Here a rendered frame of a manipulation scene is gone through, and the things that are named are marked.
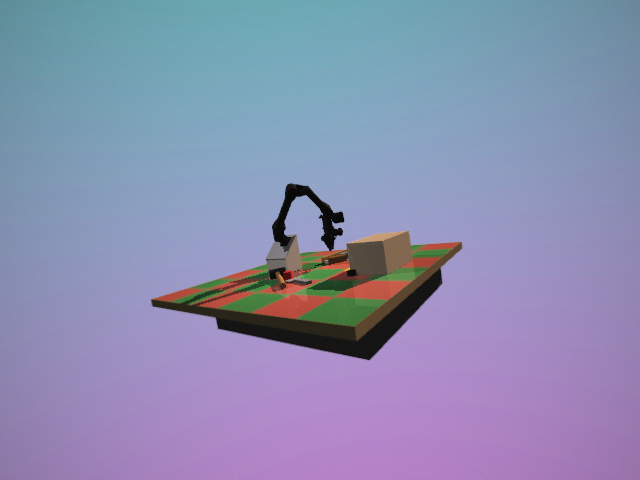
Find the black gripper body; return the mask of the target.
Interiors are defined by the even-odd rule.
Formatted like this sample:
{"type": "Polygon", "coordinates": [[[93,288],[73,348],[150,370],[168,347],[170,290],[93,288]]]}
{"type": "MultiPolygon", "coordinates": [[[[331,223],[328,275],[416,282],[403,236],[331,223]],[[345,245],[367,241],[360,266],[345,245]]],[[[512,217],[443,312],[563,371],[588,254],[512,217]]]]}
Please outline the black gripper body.
{"type": "Polygon", "coordinates": [[[321,241],[324,240],[331,240],[334,238],[334,236],[337,237],[337,235],[331,235],[331,228],[333,227],[332,224],[330,225],[324,225],[323,229],[324,229],[324,235],[321,237],[321,241]]]}

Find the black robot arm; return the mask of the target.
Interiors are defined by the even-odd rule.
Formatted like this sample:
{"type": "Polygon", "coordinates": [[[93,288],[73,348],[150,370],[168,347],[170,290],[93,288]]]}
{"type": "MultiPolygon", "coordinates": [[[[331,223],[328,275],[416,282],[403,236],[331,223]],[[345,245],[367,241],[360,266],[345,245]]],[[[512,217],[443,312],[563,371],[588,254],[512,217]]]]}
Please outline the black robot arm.
{"type": "MultiPolygon", "coordinates": [[[[332,222],[341,223],[344,222],[343,212],[333,213],[330,206],[323,202],[311,189],[309,186],[303,186],[298,184],[288,184],[285,190],[285,199],[283,205],[281,207],[279,216],[277,220],[272,225],[274,241],[280,242],[280,246],[287,246],[291,237],[287,237],[284,234],[285,219],[288,214],[291,203],[295,200],[296,197],[301,197],[307,195],[320,209],[322,214],[319,219],[322,218],[323,226],[330,225],[332,222]],[[332,219],[331,219],[332,218],[332,219]]],[[[342,228],[334,229],[331,228],[331,235],[339,235],[342,236],[343,230],[342,228]]]]}

